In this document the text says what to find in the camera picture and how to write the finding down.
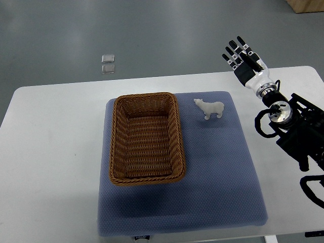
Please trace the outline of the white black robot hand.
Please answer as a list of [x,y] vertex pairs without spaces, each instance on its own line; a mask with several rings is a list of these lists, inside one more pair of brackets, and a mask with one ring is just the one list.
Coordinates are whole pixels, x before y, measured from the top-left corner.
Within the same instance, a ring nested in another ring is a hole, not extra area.
[[269,77],[269,69],[259,55],[240,37],[231,40],[225,47],[223,59],[232,68],[238,81],[251,89],[258,98],[276,89],[275,82]]

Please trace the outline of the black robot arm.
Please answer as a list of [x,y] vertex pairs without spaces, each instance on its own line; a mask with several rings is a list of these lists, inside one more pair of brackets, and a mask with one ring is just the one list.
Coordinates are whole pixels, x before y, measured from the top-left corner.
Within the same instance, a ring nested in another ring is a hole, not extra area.
[[255,117],[254,126],[264,138],[279,137],[277,145],[309,171],[309,158],[323,168],[323,110],[293,93],[287,100],[280,81],[264,84],[256,92],[267,107]]

